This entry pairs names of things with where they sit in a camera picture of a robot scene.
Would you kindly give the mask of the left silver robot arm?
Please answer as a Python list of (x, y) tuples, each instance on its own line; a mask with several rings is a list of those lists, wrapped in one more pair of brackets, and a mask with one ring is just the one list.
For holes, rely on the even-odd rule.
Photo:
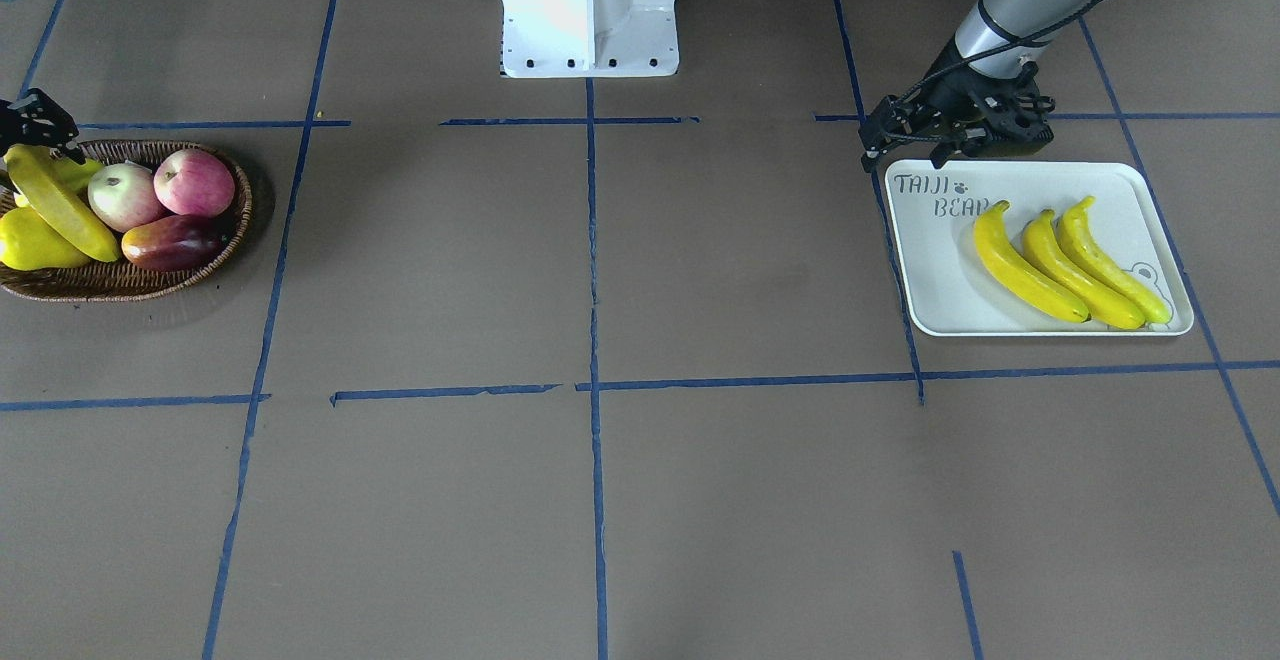
[(1055, 101), (1039, 59), (1068, 26), (1107, 0), (975, 0), (910, 100), (908, 127), (934, 142), (931, 162), (1025, 157), (1053, 139)]

